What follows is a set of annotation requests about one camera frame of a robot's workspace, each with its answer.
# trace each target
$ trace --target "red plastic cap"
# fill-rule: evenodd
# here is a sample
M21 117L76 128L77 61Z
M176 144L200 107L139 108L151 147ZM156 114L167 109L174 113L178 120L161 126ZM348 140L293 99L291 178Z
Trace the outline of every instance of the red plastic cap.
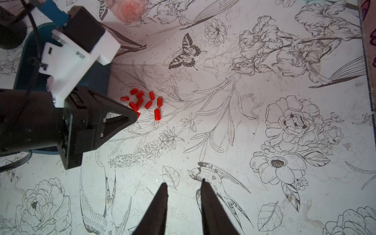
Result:
M153 102L149 101L146 103L145 108L149 109L152 106Z
M123 96L120 98L121 101L128 101L129 100L129 97L128 96Z
M159 109L154 110L154 118L156 121L161 120L161 112L159 111Z
M137 101L137 103L136 103L136 106L139 108L143 102L144 102L144 99L143 98L139 98L138 101Z
M131 90L129 93L130 93L131 95L134 95L134 94L136 94L137 92L138 92L138 89L135 88L135 89Z
M144 95L144 92L143 92L143 91L140 91L140 92L136 95L136 98L137 98L137 99L140 99L143 95Z
M158 107L162 107L162 105L163 105L163 99L162 99L162 97L158 97L158 99L157 99L157 106Z
M137 105L135 104L135 103L133 103L132 101L131 102L129 102L129 107L131 108L131 109L133 109L134 111L138 111L138 107L137 107Z
M149 96L151 100L155 100L155 95L153 91L149 92Z

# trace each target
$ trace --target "printed swallow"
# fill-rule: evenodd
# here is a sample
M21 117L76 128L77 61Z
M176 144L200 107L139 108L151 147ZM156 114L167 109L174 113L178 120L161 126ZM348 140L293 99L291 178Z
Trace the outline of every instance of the printed swallow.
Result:
M206 163L206 162L198 162L198 165L200 167L195 168L193 170L188 170L189 176L197 180L199 182L202 182L202 179L205 179L207 182L210 183L211 187L213 188L214 192L216 195L225 203L227 208L231 211L232 215L235 217L236 221L238 222L240 228L243 230L239 217L235 211L236 207L246 218L247 220L251 223L252 227L253 224L249 220L247 214L244 212L244 210L240 207L240 205L230 197L224 190L223 184L222 184L222 179L229 179L232 182L242 186L247 192L251 193L240 181L238 181L236 178L234 178L232 175L229 173L225 172L221 168L214 166L213 164ZM197 205L199 207L199 210L201 212L201 191L198 189L196 191L196 200L197 200Z
M123 235L125 226L127 225L130 205L132 204L132 197L129 201L128 211L125 213L123 221L118 227L115 226L114 217L112 216L112 209L114 208L115 193L116 193L116 176L114 182L114 188L112 195L110 196L110 189L108 187L108 181L106 177L106 206L103 215L95 213L86 196L83 192L82 187L82 171L80 175L80 203L81 203L81 213L82 220L85 228L88 232L95 233L96 235Z

